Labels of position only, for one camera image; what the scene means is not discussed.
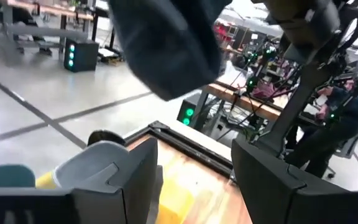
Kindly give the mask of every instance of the person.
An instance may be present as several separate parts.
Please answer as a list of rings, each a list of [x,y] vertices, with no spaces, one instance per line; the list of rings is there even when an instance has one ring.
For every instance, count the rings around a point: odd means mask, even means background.
[[[329,107],[341,102],[353,86],[353,82],[349,81],[345,84],[346,89],[329,86],[319,90],[318,94],[326,95],[328,100],[316,114],[316,117],[325,118],[329,113]],[[292,135],[294,129],[297,131],[298,128],[293,127],[290,131]],[[329,128],[307,126],[303,128],[303,132],[304,135],[296,145],[293,145],[293,142],[290,143],[293,146],[293,152],[289,153],[284,161],[298,168],[309,162],[305,171],[322,178],[338,144],[358,134],[358,96],[353,98],[344,108],[341,119]]]
[[[38,27],[37,22],[31,16],[30,12],[26,9],[19,7],[12,7],[12,19],[13,23],[23,22],[27,26],[35,26]],[[3,21],[3,13],[2,13],[2,4],[0,3],[0,22]],[[45,42],[43,37],[32,36],[33,40],[36,42]],[[14,40],[19,40],[18,35],[14,35]],[[24,52],[23,48],[18,48],[20,52]],[[45,55],[51,55],[52,51],[49,48],[41,47],[40,53]]]

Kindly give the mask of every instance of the concrete floor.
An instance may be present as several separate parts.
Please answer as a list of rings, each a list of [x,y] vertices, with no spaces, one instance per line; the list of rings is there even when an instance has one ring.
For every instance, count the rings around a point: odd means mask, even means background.
[[[185,97],[160,100],[124,64],[70,73],[56,52],[50,58],[26,50],[18,57],[21,63],[8,68],[0,51],[0,164],[25,164],[37,177],[81,152],[95,129],[125,135],[157,119],[176,119]],[[332,158],[337,175],[331,182],[358,190],[358,145],[356,153]]]

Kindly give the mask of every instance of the gray cloth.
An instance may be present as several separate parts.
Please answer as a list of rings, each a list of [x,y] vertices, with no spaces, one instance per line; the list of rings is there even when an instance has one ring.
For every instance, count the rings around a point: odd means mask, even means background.
[[[217,79],[213,22],[231,0],[108,0],[125,58],[155,94],[171,100]]]
[[[160,194],[163,185],[162,166],[157,166],[157,173],[155,174],[154,191],[152,201],[150,203],[149,216],[146,224],[154,224],[158,216],[158,205],[160,204]]]

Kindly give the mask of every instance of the wooden surface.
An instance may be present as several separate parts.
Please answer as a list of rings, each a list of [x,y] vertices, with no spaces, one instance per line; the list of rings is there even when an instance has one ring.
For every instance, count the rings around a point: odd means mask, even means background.
[[[220,99],[225,100],[227,102],[233,102],[234,100],[233,91],[228,90],[218,84],[213,83],[207,85],[206,91],[212,95],[218,96]],[[283,96],[283,97],[275,98],[274,101],[275,101],[274,103],[275,105],[283,108],[286,105],[288,99],[286,98],[286,96]],[[253,111],[256,110],[261,105],[261,103],[255,100],[251,100],[246,96],[243,96],[241,97],[240,100],[237,101],[236,105],[247,111]],[[267,105],[263,105],[256,111],[256,115],[265,118],[269,121],[275,121],[278,118],[278,116],[280,116],[280,111],[271,108]]]
[[[150,136],[144,136],[131,144],[128,150],[135,148],[148,138]],[[158,164],[163,166],[165,180],[174,180],[189,190],[195,198],[195,203],[186,217],[186,224],[252,223],[239,189],[226,178],[190,159],[163,141],[158,141]]]
[[[36,5],[29,3],[29,2],[22,2],[22,1],[17,1],[17,0],[0,0],[0,1],[6,2],[6,4],[8,4],[9,6],[21,7],[21,8],[27,9],[29,11],[36,10],[36,8],[37,8]],[[40,12],[46,12],[46,13],[54,14],[56,16],[70,16],[70,17],[76,16],[75,12],[68,10],[68,9],[64,9],[62,7],[41,5]],[[87,14],[83,14],[83,13],[79,13],[78,18],[86,19],[86,20],[93,20],[92,15],[87,15]]]

